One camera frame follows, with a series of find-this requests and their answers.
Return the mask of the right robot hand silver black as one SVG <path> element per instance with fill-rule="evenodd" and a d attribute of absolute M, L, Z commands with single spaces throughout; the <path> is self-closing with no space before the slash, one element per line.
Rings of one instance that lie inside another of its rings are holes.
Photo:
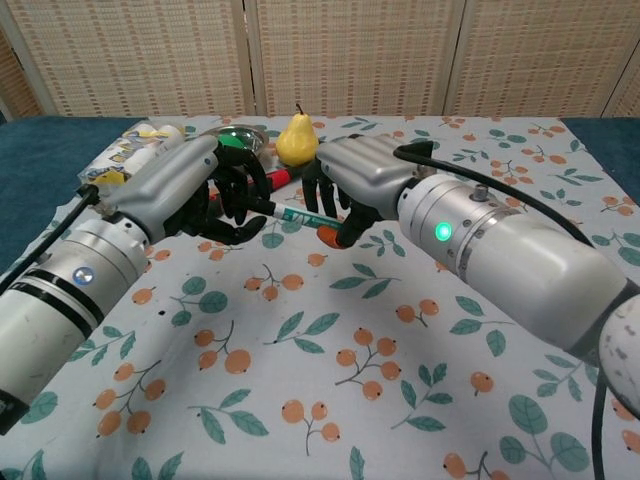
<path fill-rule="evenodd" d="M 324 244 L 349 248 L 374 223 L 399 218 L 401 194 L 417 182 L 417 165 L 394 155 L 400 146 L 385 135 L 352 135 L 318 146 L 302 174 L 306 208 L 332 218 L 338 208 L 348 212 L 340 226 L 317 230 Z"/>

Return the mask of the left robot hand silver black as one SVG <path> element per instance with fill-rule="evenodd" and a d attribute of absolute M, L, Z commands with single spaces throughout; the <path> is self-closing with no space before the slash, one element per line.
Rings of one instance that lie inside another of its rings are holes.
<path fill-rule="evenodd" d="M 267 176 L 251 150 L 201 135 L 144 165 L 101 202 L 101 217 L 133 222 L 151 244 L 182 232 L 238 245 L 267 222 L 263 215 L 247 219 L 249 204 L 269 199 Z"/>

